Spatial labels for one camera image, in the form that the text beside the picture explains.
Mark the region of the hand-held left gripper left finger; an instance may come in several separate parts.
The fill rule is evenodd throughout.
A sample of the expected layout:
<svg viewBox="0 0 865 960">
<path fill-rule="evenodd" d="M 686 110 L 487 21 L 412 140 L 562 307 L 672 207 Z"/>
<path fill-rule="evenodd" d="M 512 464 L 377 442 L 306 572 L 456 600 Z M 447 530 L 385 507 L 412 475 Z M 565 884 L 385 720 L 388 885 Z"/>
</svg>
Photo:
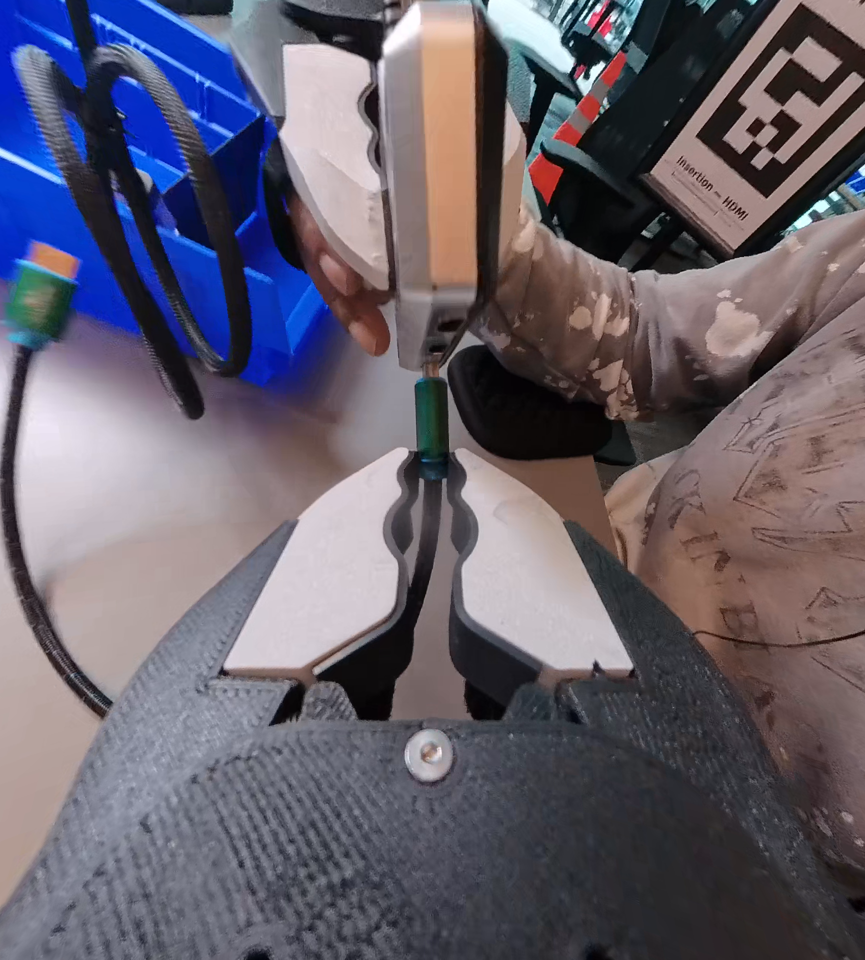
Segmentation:
<svg viewBox="0 0 865 960">
<path fill-rule="evenodd" d="M 226 674 L 312 679 L 393 623 L 409 579 L 412 462 L 411 450 L 394 448 L 300 514 L 226 656 Z"/>
</svg>

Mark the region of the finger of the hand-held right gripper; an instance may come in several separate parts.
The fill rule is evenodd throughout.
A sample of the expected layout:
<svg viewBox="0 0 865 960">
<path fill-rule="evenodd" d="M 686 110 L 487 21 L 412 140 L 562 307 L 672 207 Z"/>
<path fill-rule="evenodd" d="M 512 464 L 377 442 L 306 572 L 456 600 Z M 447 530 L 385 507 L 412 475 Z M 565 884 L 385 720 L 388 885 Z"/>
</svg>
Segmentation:
<svg viewBox="0 0 865 960">
<path fill-rule="evenodd" d="M 379 293 L 393 293 L 379 119 L 379 66 L 330 45 L 282 47 L 282 151 L 327 245 Z"/>
<path fill-rule="evenodd" d="M 523 204 L 526 137 L 513 112 L 503 119 L 503 226 L 516 227 Z"/>
</svg>

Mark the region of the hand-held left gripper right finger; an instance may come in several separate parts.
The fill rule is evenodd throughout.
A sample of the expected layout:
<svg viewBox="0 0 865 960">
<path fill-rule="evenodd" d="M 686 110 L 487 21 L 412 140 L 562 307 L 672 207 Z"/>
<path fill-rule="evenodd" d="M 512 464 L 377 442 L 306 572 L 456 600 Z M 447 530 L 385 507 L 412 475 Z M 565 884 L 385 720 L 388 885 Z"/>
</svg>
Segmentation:
<svg viewBox="0 0 865 960">
<path fill-rule="evenodd" d="M 450 458 L 450 657 L 471 687 L 626 679 L 631 656 L 562 516 L 479 455 Z"/>
</svg>

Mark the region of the silver black hdmi hub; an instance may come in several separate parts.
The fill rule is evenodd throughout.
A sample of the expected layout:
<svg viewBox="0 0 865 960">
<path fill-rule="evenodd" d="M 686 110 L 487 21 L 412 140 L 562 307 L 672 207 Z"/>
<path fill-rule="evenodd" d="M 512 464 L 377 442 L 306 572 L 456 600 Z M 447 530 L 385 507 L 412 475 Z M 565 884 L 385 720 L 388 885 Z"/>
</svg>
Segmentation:
<svg viewBox="0 0 865 960">
<path fill-rule="evenodd" d="M 498 283 L 507 50 L 479 2 L 386 27 L 379 146 L 400 366 L 437 378 Z"/>
</svg>

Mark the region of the person's right forearm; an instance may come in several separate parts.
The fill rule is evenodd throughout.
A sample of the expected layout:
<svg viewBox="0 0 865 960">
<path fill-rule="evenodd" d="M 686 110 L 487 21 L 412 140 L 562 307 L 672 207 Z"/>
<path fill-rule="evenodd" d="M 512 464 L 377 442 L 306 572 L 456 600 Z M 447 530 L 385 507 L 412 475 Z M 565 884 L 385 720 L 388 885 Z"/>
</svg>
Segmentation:
<svg viewBox="0 0 865 960">
<path fill-rule="evenodd" d="M 865 210 L 710 268 L 628 270 L 581 250 L 523 202 L 498 292 L 473 335 L 512 374 L 631 422 L 724 406 L 865 306 Z"/>
</svg>

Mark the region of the person's right hand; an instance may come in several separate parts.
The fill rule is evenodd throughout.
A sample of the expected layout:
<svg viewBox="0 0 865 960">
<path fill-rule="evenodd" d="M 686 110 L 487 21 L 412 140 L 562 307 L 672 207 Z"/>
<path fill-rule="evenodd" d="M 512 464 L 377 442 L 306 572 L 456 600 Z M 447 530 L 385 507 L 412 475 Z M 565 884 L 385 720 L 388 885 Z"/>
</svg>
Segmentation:
<svg viewBox="0 0 865 960">
<path fill-rule="evenodd" d="M 391 330 L 381 307 L 391 296 L 368 286 L 329 246 L 312 212 L 297 194 L 290 198 L 287 208 L 305 271 L 332 316 L 366 354 L 386 354 L 391 347 Z"/>
</svg>

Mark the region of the black office chair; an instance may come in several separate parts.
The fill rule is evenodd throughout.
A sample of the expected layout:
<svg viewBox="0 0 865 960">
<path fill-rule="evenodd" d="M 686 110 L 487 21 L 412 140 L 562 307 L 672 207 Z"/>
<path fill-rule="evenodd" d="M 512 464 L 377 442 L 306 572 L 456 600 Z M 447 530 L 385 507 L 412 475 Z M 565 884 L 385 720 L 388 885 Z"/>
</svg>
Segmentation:
<svg viewBox="0 0 865 960">
<path fill-rule="evenodd" d="M 656 145 L 683 123 L 683 109 L 648 114 L 629 113 L 618 105 L 607 109 L 577 140 L 546 138 L 531 173 L 543 221 L 557 228 L 573 246 L 596 258 L 621 263 L 631 247 L 640 249 L 634 269 L 650 269 L 666 252 L 687 236 L 691 263 L 717 260 L 682 215 L 651 194 L 643 183 L 647 161 Z"/>
</svg>

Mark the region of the person's grey patterned clothing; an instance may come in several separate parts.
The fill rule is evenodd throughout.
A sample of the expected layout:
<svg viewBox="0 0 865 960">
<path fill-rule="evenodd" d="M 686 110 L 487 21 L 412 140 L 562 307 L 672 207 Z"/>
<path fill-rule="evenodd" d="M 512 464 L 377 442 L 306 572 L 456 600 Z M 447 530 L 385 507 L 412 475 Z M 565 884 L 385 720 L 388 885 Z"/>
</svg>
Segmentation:
<svg viewBox="0 0 865 960">
<path fill-rule="evenodd" d="M 648 468 L 658 472 L 651 477 Z M 865 308 L 632 471 L 624 558 L 738 690 L 821 855 L 865 886 Z"/>
</svg>

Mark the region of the framed black-and-white tag sign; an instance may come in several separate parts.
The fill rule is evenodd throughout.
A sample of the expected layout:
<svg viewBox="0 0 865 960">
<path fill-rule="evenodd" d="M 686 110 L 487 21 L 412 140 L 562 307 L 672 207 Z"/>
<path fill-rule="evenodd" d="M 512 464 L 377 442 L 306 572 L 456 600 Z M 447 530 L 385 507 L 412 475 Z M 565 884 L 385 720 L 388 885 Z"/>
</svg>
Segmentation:
<svg viewBox="0 0 865 960">
<path fill-rule="evenodd" d="M 694 239 L 744 256 L 865 159 L 865 2 L 770 2 L 642 184 Z"/>
</svg>

